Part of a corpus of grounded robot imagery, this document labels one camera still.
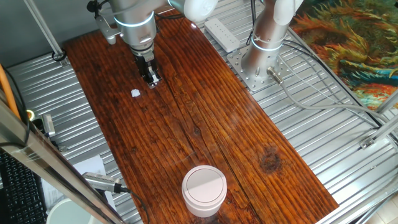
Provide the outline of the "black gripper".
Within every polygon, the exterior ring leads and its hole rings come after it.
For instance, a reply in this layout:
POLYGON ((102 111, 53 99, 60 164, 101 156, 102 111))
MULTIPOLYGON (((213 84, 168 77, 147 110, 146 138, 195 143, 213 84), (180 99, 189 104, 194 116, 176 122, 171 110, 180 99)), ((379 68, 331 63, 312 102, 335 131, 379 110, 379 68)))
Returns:
POLYGON ((153 53, 146 53, 144 55, 136 55, 136 65, 143 80, 148 84, 150 89, 157 86, 161 81, 161 77, 155 69, 155 56, 153 53))

